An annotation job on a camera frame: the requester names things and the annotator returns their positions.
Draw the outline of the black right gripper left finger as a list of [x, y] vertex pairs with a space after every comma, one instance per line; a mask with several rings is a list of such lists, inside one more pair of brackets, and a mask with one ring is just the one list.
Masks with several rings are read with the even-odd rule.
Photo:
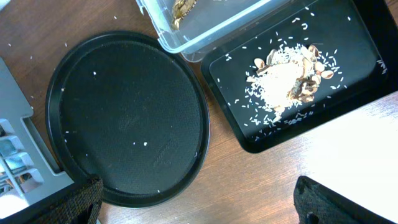
[[100, 177], [89, 177], [2, 219], [1, 224], [96, 224], [103, 189]]

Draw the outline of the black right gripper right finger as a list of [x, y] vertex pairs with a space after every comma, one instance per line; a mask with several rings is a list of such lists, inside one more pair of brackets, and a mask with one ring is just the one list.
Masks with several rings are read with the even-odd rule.
[[295, 184], [294, 206], [300, 224], [391, 223], [304, 175]]

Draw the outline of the pink plastic cup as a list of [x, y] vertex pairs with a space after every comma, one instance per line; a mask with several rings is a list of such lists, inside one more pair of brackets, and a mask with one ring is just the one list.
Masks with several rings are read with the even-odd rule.
[[0, 200], [1, 219], [20, 212], [29, 206], [28, 201], [23, 196], [20, 196], [15, 189], [1, 194]]

